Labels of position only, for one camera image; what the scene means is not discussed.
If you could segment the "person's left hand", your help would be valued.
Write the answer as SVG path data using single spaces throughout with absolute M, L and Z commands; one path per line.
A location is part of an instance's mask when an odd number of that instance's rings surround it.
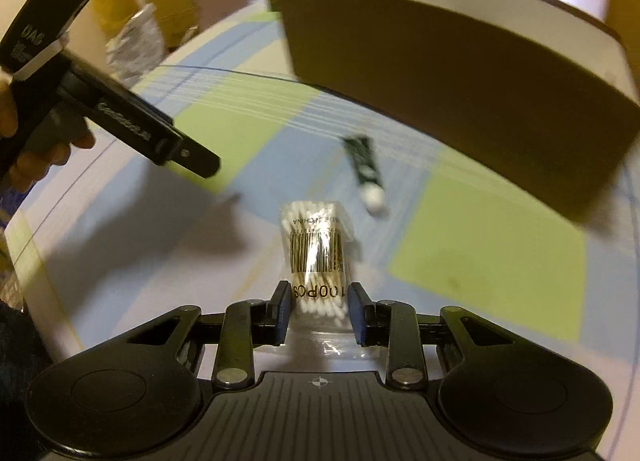
M 7 143 L 20 145 L 20 152 L 11 164 L 1 158 L 2 194 L 10 189 L 27 192 L 47 176 L 52 166 L 64 166 L 73 147 L 91 149 L 96 143 L 85 117 L 66 103 L 54 106 L 22 142 L 17 134 L 18 123 L 26 121 L 17 109 L 10 83 L 1 80 L 1 152 Z

